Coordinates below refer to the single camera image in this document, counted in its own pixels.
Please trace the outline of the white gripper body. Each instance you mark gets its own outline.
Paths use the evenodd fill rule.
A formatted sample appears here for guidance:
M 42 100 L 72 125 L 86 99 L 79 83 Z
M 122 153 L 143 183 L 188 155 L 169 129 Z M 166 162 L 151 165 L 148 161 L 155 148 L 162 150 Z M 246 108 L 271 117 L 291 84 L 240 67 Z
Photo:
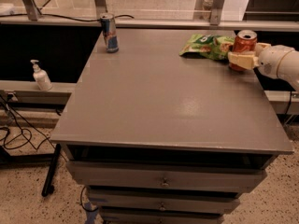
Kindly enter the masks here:
M 282 45 L 270 46 L 264 49 L 258 58 L 259 72 L 266 77 L 278 78 L 278 66 L 280 62 L 292 51 L 294 51 L 294 48 Z

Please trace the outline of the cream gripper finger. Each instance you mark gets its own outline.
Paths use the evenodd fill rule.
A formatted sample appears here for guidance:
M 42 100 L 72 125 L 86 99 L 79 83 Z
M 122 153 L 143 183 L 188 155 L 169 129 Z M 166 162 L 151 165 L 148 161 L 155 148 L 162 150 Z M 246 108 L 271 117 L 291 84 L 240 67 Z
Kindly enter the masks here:
M 258 57 L 255 51 L 229 52 L 228 60 L 232 66 L 251 70 L 258 66 Z
M 257 56 L 259 56 L 260 53 L 261 53 L 263 50 L 265 50 L 265 49 L 267 49 L 267 48 L 269 48 L 269 47 L 270 47 L 270 44 L 269 44 L 269 43 L 257 43 L 257 44 L 255 45 L 255 54 L 256 54 Z

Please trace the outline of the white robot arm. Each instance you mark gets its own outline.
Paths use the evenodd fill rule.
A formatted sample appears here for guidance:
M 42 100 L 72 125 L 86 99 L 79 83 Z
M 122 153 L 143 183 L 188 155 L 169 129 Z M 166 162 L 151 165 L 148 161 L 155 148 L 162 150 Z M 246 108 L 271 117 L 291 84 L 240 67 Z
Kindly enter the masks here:
M 257 68 L 266 77 L 285 80 L 299 91 L 299 51 L 292 47 L 257 43 L 254 51 L 230 51 L 228 60 L 246 70 Z

